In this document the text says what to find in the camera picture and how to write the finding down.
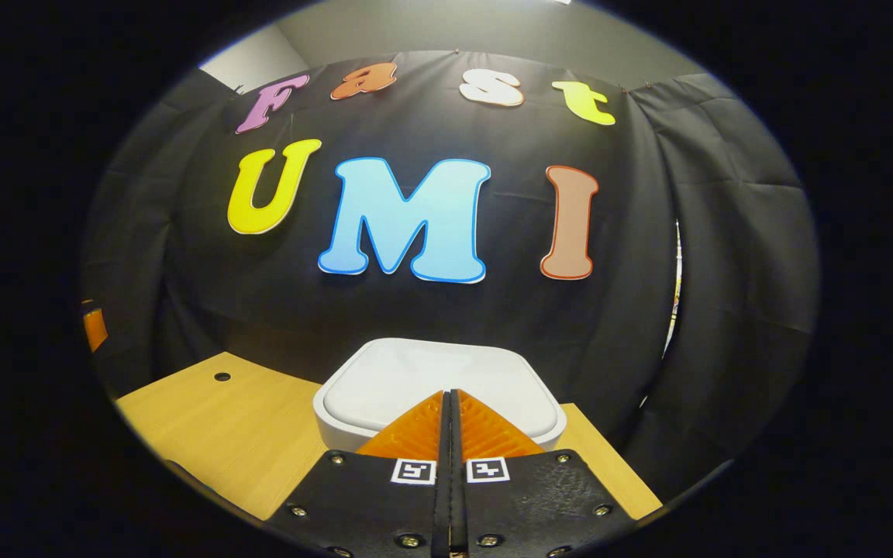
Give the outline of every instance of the blue letter m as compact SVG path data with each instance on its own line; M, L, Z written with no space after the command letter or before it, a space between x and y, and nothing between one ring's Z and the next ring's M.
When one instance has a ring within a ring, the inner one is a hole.
M367 226L378 264L385 273L398 269L419 230L426 227L422 252L412 272L426 281L476 283L484 278L478 259L478 191L491 176L483 163L446 159L433 165L406 200L384 159L350 159L336 166L343 197L336 212L333 242L319 254L326 273L357 275L367 269L360 234Z

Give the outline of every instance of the screw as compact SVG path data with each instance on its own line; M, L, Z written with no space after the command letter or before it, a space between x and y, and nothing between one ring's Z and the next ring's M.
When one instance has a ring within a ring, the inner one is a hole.
M398 543L406 548L416 548L419 544L422 544L417 536L400 536L398 537Z

